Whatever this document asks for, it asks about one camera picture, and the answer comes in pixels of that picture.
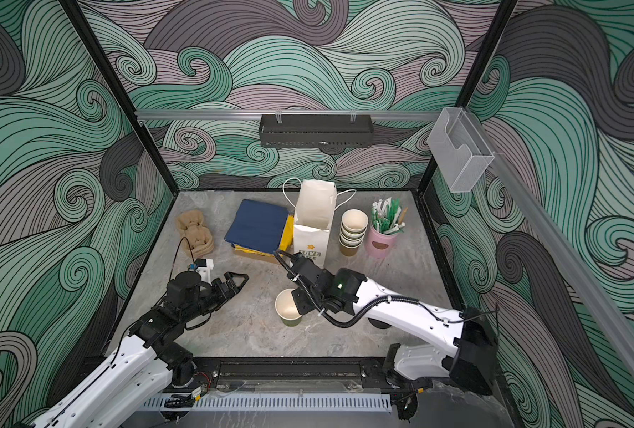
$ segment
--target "paper bag with text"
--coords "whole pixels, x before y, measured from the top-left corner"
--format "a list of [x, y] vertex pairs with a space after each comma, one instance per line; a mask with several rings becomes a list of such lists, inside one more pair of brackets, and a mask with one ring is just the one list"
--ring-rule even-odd
[[[298, 193], [298, 202], [295, 205], [288, 199], [284, 190], [289, 180], [297, 180], [298, 183], [301, 183], [301, 191]], [[356, 190], [350, 189], [337, 193], [336, 184], [332, 182], [313, 179], [301, 182], [297, 177], [287, 179], [281, 189], [283, 195], [296, 209], [293, 223], [294, 251], [303, 253], [305, 257], [311, 258], [317, 266], [324, 268], [333, 212], [339, 206], [350, 201]], [[346, 192], [353, 194], [336, 205], [338, 196]]]

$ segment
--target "yellow cloth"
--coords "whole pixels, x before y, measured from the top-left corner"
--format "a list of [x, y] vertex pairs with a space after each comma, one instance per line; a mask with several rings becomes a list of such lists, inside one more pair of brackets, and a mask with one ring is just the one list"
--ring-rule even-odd
[[[286, 225], [283, 227], [283, 234], [281, 235], [281, 242], [278, 244], [278, 249], [286, 251], [289, 245], [293, 242], [293, 216], [288, 216], [286, 219]], [[234, 248], [241, 250], [245, 253], [259, 254], [259, 255], [273, 255], [270, 253], [263, 253], [262, 251], [251, 250], [245, 246], [235, 245]]]

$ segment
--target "pen holder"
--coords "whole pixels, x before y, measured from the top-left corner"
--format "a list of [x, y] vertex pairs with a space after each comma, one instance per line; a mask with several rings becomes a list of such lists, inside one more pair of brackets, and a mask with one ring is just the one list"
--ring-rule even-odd
[[373, 258], [383, 259], [395, 246], [398, 235], [384, 235], [381, 232], [377, 232], [373, 226], [370, 226], [367, 237], [364, 240], [364, 249]]

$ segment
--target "navy blue cloth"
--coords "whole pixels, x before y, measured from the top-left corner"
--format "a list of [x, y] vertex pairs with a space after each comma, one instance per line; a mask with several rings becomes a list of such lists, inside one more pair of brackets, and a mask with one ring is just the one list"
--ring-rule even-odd
[[284, 207], [244, 199], [225, 241], [271, 254], [278, 249], [287, 218], [288, 210]]

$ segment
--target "paper bag handle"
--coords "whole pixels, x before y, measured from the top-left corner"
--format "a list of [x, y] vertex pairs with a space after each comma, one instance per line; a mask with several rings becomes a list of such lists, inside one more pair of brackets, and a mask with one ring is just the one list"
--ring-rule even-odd
[[334, 208], [334, 210], [338, 209], [338, 207], [339, 207], [339, 206], [341, 206], [341, 205], [343, 205], [344, 203], [346, 203], [346, 202], [350, 201], [350, 200], [351, 200], [351, 199], [352, 199], [352, 198], [356, 195], [357, 190], [355, 190], [355, 189], [348, 189], [348, 190], [344, 190], [344, 191], [342, 191], [342, 192], [337, 193], [337, 194], [336, 194], [336, 198], [338, 199], [339, 195], [344, 194], [344, 193], [347, 193], [347, 192], [353, 192], [353, 194], [351, 195], [351, 197], [347, 198], [345, 201], [343, 201], [343, 202], [339, 203], [339, 204], [336, 206], [336, 208]]
[[286, 183], [288, 183], [288, 180], [298, 180], [298, 183], [300, 183], [300, 184], [303, 184], [303, 182], [301, 182], [301, 179], [299, 179], [298, 177], [291, 177], [291, 178], [287, 178], [286, 181], [281, 185], [281, 191], [283, 192], [283, 197], [285, 197], [286, 200], [288, 201], [288, 203], [290, 203], [291, 206], [295, 209], [296, 206], [293, 205], [293, 202], [291, 202], [290, 199], [288, 199], [288, 196], [286, 196], [286, 190], [284, 190], [284, 188], [286, 187]]

